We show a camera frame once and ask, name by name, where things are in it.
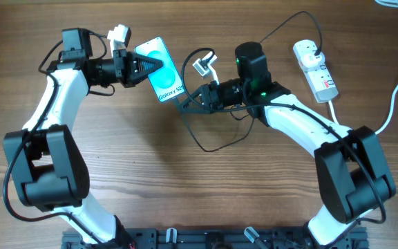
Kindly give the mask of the Samsung Galaxy smartphone cyan screen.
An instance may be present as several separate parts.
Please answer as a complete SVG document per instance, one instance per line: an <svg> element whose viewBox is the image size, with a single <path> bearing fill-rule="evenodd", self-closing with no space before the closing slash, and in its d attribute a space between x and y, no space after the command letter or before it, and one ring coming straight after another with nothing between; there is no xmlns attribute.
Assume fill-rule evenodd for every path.
<svg viewBox="0 0 398 249"><path fill-rule="evenodd" d="M161 37L156 37L135 47L139 55L161 60L162 68L149 74L149 81L160 102L166 102L184 93L182 80Z"/></svg>

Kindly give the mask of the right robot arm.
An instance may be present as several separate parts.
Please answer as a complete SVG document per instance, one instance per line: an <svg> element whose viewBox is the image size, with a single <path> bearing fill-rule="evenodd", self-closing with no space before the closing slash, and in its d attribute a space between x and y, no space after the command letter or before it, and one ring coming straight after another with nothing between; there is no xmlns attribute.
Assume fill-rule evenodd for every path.
<svg viewBox="0 0 398 249"><path fill-rule="evenodd" d="M302 104L291 91L272 80L258 42L235 49L238 78L213 81L188 93L178 104L181 114L246 110L255 120L279 130L315 160L323 205L305 224L305 248L330 248L378 208L386 221L384 202L396 194L394 179L376 133L336 124Z"/></svg>

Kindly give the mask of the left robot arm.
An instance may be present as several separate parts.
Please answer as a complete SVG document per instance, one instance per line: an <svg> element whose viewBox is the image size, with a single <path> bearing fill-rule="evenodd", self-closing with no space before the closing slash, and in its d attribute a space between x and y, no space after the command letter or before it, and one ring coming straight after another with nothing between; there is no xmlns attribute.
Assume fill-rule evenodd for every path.
<svg viewBox="0 0 398 249"><path fill-rule="evenodd" d="M88 167L72 129L83 99L93 86L134 87L162 68L162 61L127 49L131 29L118 25L100 37L105 55L93 57L93 31L69 28L53 46L57 59L45 57L39 72L46 90L32 117L7 133L3 149L8 168L3 186L13 184L26 207L41 220L60 217L79 233L83 248L135 248L137 241L120 220L91 194Z"/></svg>

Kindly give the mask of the white charger plug adapter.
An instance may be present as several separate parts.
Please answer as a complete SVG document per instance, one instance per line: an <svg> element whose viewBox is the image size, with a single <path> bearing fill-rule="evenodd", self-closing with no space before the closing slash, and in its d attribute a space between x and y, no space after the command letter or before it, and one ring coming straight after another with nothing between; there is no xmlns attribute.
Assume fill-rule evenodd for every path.
<svg viewBox="0 0 398 249"><path fill-rule="evenodd" d="M314 53L306 53L300 56L299 64L304 71L315 70L318 66L325 62L325 56L323 53L315 55Z"/></svg>

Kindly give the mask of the white power strip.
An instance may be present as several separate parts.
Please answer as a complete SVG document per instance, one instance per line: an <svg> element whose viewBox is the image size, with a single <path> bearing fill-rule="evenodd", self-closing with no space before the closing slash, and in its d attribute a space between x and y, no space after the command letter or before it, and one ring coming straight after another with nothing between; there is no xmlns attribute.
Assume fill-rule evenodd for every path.
<svg viewBox="0 0 398 249"><path fill-rule="evenodd" d="M304 39L296 42L295 45L293 45L293 51L296 56L298 65L300 66L300 56L303 56L306 53L314 53L316 55L317 47L314 41ZM329 102L333 100L336 96L338 96L338 89L334 83L334 80L332 79L332 76L330 75L330 72L325 62L322 65L318 66L315 70L301 70L307 82L309 83L312 93L318 103Z"/></svg>

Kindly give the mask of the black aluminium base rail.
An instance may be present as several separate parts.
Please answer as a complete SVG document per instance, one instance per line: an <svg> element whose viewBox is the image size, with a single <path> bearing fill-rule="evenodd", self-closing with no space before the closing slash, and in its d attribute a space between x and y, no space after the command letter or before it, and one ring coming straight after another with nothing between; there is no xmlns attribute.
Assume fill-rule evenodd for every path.
<svg viewBox="0 0 398 249"><path fill-rule="evenodd" d="M255 229L259 242L251 242L243 230L156 230L126 229L132 241L129 246L106 248L323 248L317 246L303 227ZM78 232L64 232L61 248L104 248L83 242ZM330 248L369 248L366 228L353 228Z"/></svg>

